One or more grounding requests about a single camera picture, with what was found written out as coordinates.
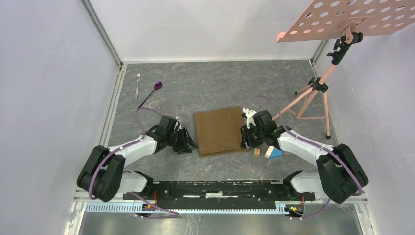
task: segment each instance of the blue block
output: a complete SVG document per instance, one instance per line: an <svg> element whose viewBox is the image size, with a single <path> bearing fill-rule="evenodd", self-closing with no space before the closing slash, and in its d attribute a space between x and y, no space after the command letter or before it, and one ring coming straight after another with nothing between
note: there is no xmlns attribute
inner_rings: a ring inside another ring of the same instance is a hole
<svg viewBox="0 0 415 235"><path fill-rule="evenodd" d="M274 148L273 150L272 150L272 152L271 152L271 154L270 154L270 157L269 158L276 158L276 157L279 157L279 156L281 156L282 155L282 151L281 150L279 150L279 149L277 149L277 148Z"/></svg>

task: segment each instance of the pink music stand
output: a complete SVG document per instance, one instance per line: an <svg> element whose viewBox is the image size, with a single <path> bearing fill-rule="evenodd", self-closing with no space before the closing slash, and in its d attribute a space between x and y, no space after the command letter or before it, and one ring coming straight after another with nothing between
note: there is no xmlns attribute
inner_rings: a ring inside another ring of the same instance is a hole
<svg viewBox="0 0 415 235"><path fill-rule="evenodd" d="M295 42L340 38L336 41L332 64L321 78L310 80L304 88L296 91L300 96L281 110L289 111L296 119L325 119L327 139L330 138L326 80L340 63L350 46L365 36L393 34L415 22L415 0L314 0L287 32L277 36L277 42ZM302 117L317 92L323 92L324 116ZM309 95L298 113L293 107Z"/></svg>

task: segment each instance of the white wall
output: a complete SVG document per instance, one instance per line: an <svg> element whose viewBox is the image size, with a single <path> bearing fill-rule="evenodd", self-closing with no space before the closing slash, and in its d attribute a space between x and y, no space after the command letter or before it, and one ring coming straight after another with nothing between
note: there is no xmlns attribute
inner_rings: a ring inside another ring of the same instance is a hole
<svg viewBox="0 0 415 235"><path fill-rule="evenodd" d="M2 1L0 30L0 234L62 234L117 67L78 0Z"/></svg>
<svg viewBox="0 0 415 235"><path fill-rule="evenodd" d="M309 59L276 43L312 0L91 0L124 61Z"/></svg>
<svg viewBox="0 0 415 235"><path fill-rule="evenodd" d="M364 38L327 82L331 120L369 178L364 190L380 235L415 229L414 37L415 23L390 36ZM319 76L329 63L329 57L318 61Z"/></svg>

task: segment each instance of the pink perforated board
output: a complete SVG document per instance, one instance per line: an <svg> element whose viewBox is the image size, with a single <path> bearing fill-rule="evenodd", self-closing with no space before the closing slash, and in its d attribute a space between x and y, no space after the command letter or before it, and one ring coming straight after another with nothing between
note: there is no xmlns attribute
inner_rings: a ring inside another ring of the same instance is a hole
<svg viewBox="0 0 415 235"><path fill-rule="evenodd" d="M415 0L314 0L277 42L339 38L353 20L365 36L393 34L415 22Z"/></svg>

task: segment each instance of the brown cardboard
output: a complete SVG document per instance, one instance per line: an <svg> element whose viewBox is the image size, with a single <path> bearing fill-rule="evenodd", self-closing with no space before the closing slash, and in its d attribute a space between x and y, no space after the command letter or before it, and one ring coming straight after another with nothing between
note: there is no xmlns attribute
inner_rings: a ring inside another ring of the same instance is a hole
<svg viewBox="0 0 415 235"><path fill-rule="evenodd" d="M193 114L201 157L245 150L241 148L241 115L239 106Z"/></svg>

